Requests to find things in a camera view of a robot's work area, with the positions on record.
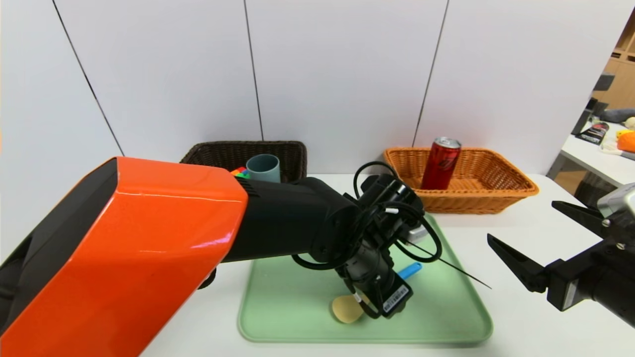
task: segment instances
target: gray cup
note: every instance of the gray cup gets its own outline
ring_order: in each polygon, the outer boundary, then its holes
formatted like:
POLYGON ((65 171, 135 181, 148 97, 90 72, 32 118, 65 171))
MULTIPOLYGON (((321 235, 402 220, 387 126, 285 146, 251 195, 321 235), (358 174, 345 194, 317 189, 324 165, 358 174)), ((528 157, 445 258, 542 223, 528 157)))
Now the gray cup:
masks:
POLYGON ((280 160, 275 155, 260 154, 247 161, 252 180, 280 182, 280 160))

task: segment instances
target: sticker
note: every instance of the sticker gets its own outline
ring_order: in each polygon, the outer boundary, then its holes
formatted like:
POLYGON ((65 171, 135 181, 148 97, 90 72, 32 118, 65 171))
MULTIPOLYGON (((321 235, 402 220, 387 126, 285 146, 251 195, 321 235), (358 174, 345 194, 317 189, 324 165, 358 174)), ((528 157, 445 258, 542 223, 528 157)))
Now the sticker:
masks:
POLYGON ((387 313, 388 311, 390 311, 395 305, 399 303, 399 301, 401 301, 401 299, 403 299, 404 296, 406 296, 409 291, 410 290, 408 290, 406 285, 401 285, 397 289, 397 291, 392 293, 388 300, 384 302, 384 312, 387 313))

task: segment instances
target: blue handle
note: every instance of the blue handle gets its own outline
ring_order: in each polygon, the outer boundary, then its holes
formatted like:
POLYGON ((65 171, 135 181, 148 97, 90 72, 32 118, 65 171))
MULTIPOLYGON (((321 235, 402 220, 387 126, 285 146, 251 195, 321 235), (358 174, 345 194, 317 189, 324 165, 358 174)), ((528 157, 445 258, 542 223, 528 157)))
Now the blue handle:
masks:
POLYGON ((401 277, 401 279, 408 279, 409 277, 413 276, 416 272, 418 272, 419 270, 421 270, 421 268, 423 268, 424 265, 419 263, 419 262, 414 262, 412 264, 410 264, 408 267, 402 269, 400 272, 398 272, 397 274, 399 274, 399 276, 401 277))

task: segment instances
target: white wall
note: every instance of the white wall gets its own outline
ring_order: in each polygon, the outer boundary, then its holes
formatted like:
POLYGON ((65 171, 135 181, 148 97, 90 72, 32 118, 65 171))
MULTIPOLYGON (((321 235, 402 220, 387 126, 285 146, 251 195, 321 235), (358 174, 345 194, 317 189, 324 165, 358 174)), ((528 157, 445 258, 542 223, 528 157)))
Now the white wall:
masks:
POLYGON ((309 172, 349 173, 412 145, 446 0, 247 0, 265 140, 309 172))
POLYGON ((450 0, 415 145, 451 136, 546 173, 633 0, 450 0))
POLYGON ((121 154, 50 0, 2 8, 1 256, 74 184, 121 154))
POLYGON ((127 156, 179 161, 194 145, 260 140, 241 0, 57 0, 127 156))

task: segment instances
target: orange wicker basket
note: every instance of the orange wicker basket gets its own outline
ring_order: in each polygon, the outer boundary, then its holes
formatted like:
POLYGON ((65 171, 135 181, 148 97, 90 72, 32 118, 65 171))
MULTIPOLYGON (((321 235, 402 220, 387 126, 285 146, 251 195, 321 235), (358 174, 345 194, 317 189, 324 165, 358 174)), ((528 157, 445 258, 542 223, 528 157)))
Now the orange wicker basket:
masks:
POLYGON ((463 148, 447 190, 420 190, 429 147, 393 147, 384 152, 399 178, 415 190, 425 210, 438 213, 499 213, 538 187, 496 152, 463 148))

